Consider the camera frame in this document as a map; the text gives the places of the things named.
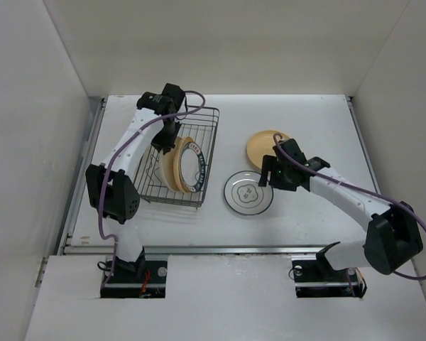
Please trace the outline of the yellow bear plate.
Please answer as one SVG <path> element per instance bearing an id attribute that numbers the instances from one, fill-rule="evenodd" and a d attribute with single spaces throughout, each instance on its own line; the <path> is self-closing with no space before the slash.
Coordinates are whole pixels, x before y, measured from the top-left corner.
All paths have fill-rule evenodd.
<path id="1" fill-rule="evenodd" d="M 249 162 L 256 170 L 261 170 L 263 157 L 265 155 L 275 156 L 275 152 L 273 150 L 273 147 L 275 146 L 273 136 L 275 134 L 280 134 L 282 136 L 282 140 L 288 140 L 290 138 L 287 134 L 280 131 L 265 130 L 254 134 L 248 140 L 246 145 L 246 154 Z"/>

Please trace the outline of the cream white plate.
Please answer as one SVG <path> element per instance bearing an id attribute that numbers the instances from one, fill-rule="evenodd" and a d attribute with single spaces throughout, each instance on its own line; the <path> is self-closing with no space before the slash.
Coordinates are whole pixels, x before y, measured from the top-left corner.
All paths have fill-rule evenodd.
<path id="1" fill-rule="evenodd" d="M 171 191 L 178 192 L 179 188 L 175 181 L 174 171 L 173 171 L 173 162 L 175 157 L 175 152 L 178 144 L 180 143 L 181 138 L 177 137 L 175 140 L 175 148 L 171 149 L 167 153 L 161 151 L 159 153 L 159 172 L 161 182 Z"/>

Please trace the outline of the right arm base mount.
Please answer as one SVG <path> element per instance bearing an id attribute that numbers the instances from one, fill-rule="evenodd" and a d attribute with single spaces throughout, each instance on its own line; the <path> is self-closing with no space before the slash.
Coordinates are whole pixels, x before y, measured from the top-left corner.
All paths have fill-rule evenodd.
<path id="1" fill-rule="evenodd" d="M 334 270 L 316 259 L 292 260 L 289 274 L 295 282 L 298 298 L 363 298 L 368 286 L 353 268 Z"/>

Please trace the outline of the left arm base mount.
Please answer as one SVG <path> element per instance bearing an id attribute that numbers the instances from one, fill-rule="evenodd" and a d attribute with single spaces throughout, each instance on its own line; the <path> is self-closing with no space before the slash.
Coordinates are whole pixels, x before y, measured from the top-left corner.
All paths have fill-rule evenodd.
<path id="1" fill-rule="evenodd" d="M 101 298 L 165 298 L 168 260 L 146 260 L 140 275 L 115 269 L 100 289 Z"/>

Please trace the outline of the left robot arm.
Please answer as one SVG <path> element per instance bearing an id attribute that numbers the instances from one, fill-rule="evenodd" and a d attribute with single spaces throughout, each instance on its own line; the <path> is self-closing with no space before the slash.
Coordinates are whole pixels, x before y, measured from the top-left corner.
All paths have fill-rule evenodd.
<path id="1" fill-rule="evenodd" d="M 165 153 L 175 147 L 180 130 L 175 114 L 185 101 L 185 91 L 166 84 L 160 94 L 145 92 L 124 135 L 99 165 L 86 170 L 89 203 L 97 211 L 100 237 L 114 241 L 111 271 L 126 280 L 140 280 L 145 271 L 145 252 L 131 222 L 140 196 L 133 177 L 149 146 Z"/>

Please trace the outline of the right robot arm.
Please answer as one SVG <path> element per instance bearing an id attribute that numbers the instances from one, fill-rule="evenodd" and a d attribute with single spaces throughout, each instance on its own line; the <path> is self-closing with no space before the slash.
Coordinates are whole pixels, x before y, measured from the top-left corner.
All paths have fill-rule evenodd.
<path id="1" fill-rule="evenodd" d="M 306 158 L 295 139 L 277 141 L 272 149 L 272 155 L 262 157 L 259 186 L 293 192 L 302 188 L 333 204 L 365 233 L 357 241 L 332 242 L 319 251 L 315 272 L 320 278 L 330 280 L 340 270 L 356 267 L 393 274 L 423 250 L 409 205 L 356 187 L 322 158 Z"/>

